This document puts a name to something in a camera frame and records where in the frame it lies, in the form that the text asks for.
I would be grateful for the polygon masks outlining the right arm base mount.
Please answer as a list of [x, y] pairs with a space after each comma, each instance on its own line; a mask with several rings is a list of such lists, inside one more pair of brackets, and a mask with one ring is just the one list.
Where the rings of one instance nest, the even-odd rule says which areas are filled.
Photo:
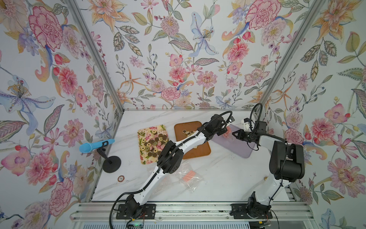
[[271, 205], [261, 204], [254, 191], [246, 204], [231, 204], [230, 216], [234, 219], [272, 219]]

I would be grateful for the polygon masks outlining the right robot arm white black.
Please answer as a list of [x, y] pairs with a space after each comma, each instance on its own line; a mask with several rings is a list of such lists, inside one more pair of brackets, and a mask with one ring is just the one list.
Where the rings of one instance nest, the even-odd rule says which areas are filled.
[[236, 139], [255, 143], [259, 148], [270, 152], [270, 175], [257, 191], [248, 198], [247, 209], [271, 208], [271, 202], [277, 194], [290, 183], [303, 178], [305, 174], [304, 149], [302, 145], [289, 143], [286, 140], [266, 132], [266, 123], [249, 118], [242, 120], [243, 128], [233, 132]]

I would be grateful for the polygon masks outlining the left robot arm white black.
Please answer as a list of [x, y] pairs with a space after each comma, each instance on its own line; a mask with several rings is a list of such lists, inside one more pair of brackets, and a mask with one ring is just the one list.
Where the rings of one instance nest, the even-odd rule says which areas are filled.
[[193, 148], [200, 146], [215, 135], [219, 136], [227, 131], [227, 126], [234, 121], [233, 112], [226, 111], [211, 117], [209, 122], [198, 127], [197, 130], [183, 140], [168, 141], [158, 157], [157, 165], [147, 181], [138, 191], [127, 192], [125, 200], [127, 213], [136, 218], [148, 202], [153, 189], [164, 179], [165, 175], [172, 174], [180, 167], [184, 155]]

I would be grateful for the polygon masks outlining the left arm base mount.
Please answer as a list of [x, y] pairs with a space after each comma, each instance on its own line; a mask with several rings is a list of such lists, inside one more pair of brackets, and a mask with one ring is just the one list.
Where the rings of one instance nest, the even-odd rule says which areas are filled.
[[116, 219], [155, 219], [155, 214], [156, 204], [141, 205], [134, 195], [129, 195], [125, 203], [118, 206]]

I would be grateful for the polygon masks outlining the ziploc bag beige cookies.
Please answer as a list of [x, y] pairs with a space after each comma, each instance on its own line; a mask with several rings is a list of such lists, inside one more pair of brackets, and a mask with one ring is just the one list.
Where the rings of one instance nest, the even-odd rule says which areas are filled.
[[183, 165], [178, 175], [179, 182], [185, 185], [191, 192], [195, 192], [204, 180], [190, 165]]

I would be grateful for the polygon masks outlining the ziploc bag pink cookies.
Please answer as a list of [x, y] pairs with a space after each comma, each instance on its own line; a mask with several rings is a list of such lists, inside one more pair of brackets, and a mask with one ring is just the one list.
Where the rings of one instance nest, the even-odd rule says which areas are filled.
[[227, 127], [227, 131], [222, 135], [222, 137], [225, 139], [232, 139], [232, 129], [230, 127]]

